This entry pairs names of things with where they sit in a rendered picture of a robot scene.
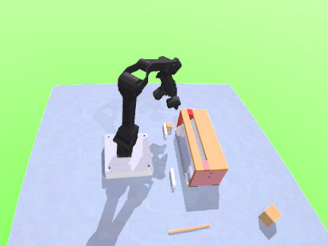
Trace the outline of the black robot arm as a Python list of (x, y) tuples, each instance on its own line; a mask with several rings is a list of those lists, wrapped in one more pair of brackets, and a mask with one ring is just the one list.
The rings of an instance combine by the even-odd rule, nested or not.
[[(123, 97), (122, 125), (118, 128), (113, 142), (117, 144), (117, 157), (131, 157), (139, 133), (139, 126), (134, 123), (137, 96), (142, 93), (143, 88), (148, 83), (150, 72), (157, 72), (156, 79), (160, 79), (162, 84), (173, 82), (172, 75), (175, 75), (182, 67), (179, 58), (174, 59), (160, 56), (158, 59), (140, 58), (136, 64), (127, 67), (118, 76), (118, 91)], [(145, 78), (134, 76), (132, 73), (138, 70), (146, 72)], [(161, 86), (153, 91), (155, 100), (160, 100), (168, 93)]]

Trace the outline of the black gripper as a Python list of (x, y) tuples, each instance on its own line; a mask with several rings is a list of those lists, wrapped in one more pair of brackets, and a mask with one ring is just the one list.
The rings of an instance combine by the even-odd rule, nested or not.
[(173, 82), (170, 84), (162, 84), (162, 88), (165, 89), (169, 97), (171, 97), (166, 100), (168, 109), (174, 107), (174, 109), (177, 110), (178, 106), (181, 105), (181, 101), (179, 96), (177, 96), (178, 89), (175, 80), (173, 79)]

